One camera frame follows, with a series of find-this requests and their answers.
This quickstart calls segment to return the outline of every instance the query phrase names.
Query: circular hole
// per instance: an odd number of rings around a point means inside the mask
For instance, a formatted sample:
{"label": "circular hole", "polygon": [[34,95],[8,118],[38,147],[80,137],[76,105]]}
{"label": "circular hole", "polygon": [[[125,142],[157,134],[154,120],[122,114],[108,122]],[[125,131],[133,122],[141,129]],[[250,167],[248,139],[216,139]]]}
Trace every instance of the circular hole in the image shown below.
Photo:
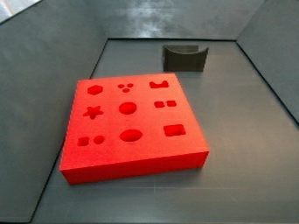
{"label": "circular hole", "polygon": [[137,129],[128,129],[118,135],[120,139],[124,142],[133,142],[138,140],[141,136],[142,136],[142,133]]}
{"label": "circular hole", "polygon": [[130,115],[136,112],[136,105],[128,101],[124,102],[120,106],[118,106],[118,112],[124,115]]}
{"label": "circular hole", "polygon": [[104,141],[105,141],[105,138],[104,138],[102,136],[96,136],[96,137],[93,138],[93,143],[94,143],[94,144],[102,144]]}

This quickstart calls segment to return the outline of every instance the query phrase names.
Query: red foam block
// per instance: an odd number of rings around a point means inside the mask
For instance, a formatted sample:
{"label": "red foam block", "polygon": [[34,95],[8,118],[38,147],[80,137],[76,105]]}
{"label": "red foam block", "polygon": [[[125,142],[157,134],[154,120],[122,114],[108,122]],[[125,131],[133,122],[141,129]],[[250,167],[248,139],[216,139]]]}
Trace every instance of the red foam block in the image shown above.
{"label": "red foam block", "polygon": [[78,81],[60,160],[69,184],[201,167],[208,153],[173,73]]}

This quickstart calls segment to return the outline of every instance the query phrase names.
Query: dark gray block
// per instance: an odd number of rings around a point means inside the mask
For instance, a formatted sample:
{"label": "dark gray block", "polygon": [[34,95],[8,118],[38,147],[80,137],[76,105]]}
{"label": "dark gray block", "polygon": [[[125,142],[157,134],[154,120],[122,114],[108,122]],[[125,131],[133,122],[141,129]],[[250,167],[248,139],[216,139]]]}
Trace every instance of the dark gray block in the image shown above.
{"label": "dark gray block", "polygon": [[299,122],[299,2],[268,0],[237,43]]}
{"label": "dark gray block", "polygon": [[264,0],[93,1],[110,38],[236,39]]}
{"label": "dark gray block", "polygon": [[205,166],[69,186],[57,163],[33,223],[297,222],[297,125],[234,42],[109,40],[92,78],[160,73],[162,45],[209,46],[202,73],[176,73]]}
{"label": "dark gray block", "polygon": [[201,72],[209,48],[197,45],[164,45],[162,70],[165,72]]}
{"label": "dark gray block", "polygon": [[0,221],[26,222],[57,157],[76,82],[105,37],[88,1],[41,1],[0,26]]}

